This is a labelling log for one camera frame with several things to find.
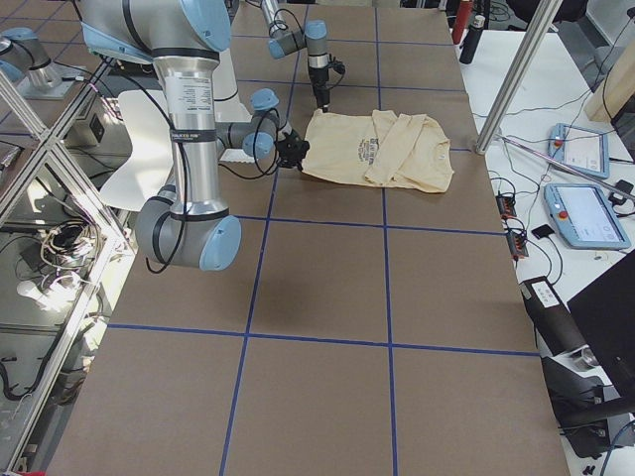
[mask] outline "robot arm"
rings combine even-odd
[[[42,91],[62,83],[37,35],[28,28],[12,28],[0,34],[0,69],[12,81],[27,75],[33,87]]]
[[[305,29],[292,31],[287,25],[278,0],[261,0],[260,9],[269,29],[269,52],[275,59],[283,58],[304,48],[307,49],[309,79],[316,97],[317,107],[324,112],[330,105],[328,71],[333,69],[340,76],[346,73],[344,63],[328,53],[326,23],[323,20],[308,21]]]
[[[256,159],[284,143],[281,134],[297,139],[292,152],[304,147],[305,154],[308,144],[285,125],[286,119],[271,114],[275,95],[262,104],[252,98],[255,117],[235,123],[236,131],[216,124],[212,72],[230,40],[223,0],[84,0],[82,7],[88,47],[119,60],[153,63],[168,102],[174,182],[139,212],[139,249],[164,266],[226,268],[238,252],[241,231],[220,195],[222,144],[241,142]],[[296,164],[282,157],[281,165],[298,165],[303,157],[300,152]]]

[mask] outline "red object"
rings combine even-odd
[[[467,26],[467,22],[469,22],[473,7],[474,2],[472,0],[461,0],[458,4],[458,12],[456,12],[456,20],[452,28],[452,42],[455,45],[458,45],[461,38],[463,38],[463,31]]]

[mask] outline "blue tablet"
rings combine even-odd
[[[630,248],[626,232],[598,185],[549,183],[545,202],[558,231],[572,248]]]
[[[606,134],[570,124],[556,124],[549,140],[549,155],[590,176],[608,179]]]

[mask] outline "white table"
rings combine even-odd
[[[461,66],[465,89],[469,94],[470,105],[475,113],[474,119],[478,129],[484,122],[484,118],[479,117],[479,115],[486,115],[491,108],[523,35],[523,33],[517,32],[486,31],[483,33],[472,64]],[[556,34],[547,34],[508,112],[513,113],[525,108],[553,108],[577,98],[578,100],[556,110],[525,111],[518,115],[508,115],[501,124],[502,133],[506,136],[514,135],[530,141],[543,140],[549,137],[549,133],[556,123],[570,124],[576,117],[574,122],[576,126],[610,131],[612,129],[610,124],[590,122],[584,112],[580,112],[583,103],[591,95],[590,93],[585,94],[586,92],[588,92],[588,86],[560,38]],[[630,160],[630,156],[617,134],[609,134],[608,140],[611,158]],[[537,151],[547,152],[546,142],[528,145]],[[511,180],[518,191],[535,191],[536,186],[533,183],[512,171],[510,160],[515,171],[538,182],[547,169],[547,163],[512,146],[508,146],[508,151],[509,158],[500,141],[494,142],[489,148],[486,161],[488,168],[492,171],[491,175],[498,177],[497,174],[499,174],[501,177]],[[611,175],[607,180],[610,183],[615,183],[619,179],[635,183],[634,166],[611,163],[610,171]],[[550,169],[543,183],[549,180],[552,182],[581,181],[575,176],[554,171],[553,168]],[[501,191],[511,191],[511,186],[501,180],[492,182],[495,191],[498,190],[499,185]],[[528,230],[549,223],[542,190],[532,208],[535,196],[534,194],[517,196],[516,211],[522,222],[527,225]],[[635,219],[623,219],[621,223],[631,241],[635,242]],[[556,284],[556,290],[564,302],[567,302],[624,256],[615,251],[573,250],[567,247],[558,233],[552,238],[564,259],[563,276]],[[549,254],[554,263],[554,271],[551,274],[553,280],[558,275],[560,265],[558,255],[548,240],[540,240],[538,244]],[[528,246],[530,257],[520,260],[518,263],[517,277],[519,282],[542,276],[549,269],[547,258],[532,245]],[[570,363],[569,359],[563,357],[559,357],[558,360],[566,365]],[[582,375],[584,377],[599,375],[607,380],[601,370],[585,372]],[[594,474],[599,473],[602,459],[593,461],[590,458],[578,458],[565,438],[563,438],[563,446],[571,475],[579,475],[586,465],[595,465]],[[632,476],[633,468],[635,468],[635,448],[622,448],[614,451],[611,455],[605,476]]]

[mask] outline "folded cloth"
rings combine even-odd
[[[444,192],[453,174],[449,139],[426,114],[344,116],[317,110],[306,139],[311,148],[304,172],[320,179]]]

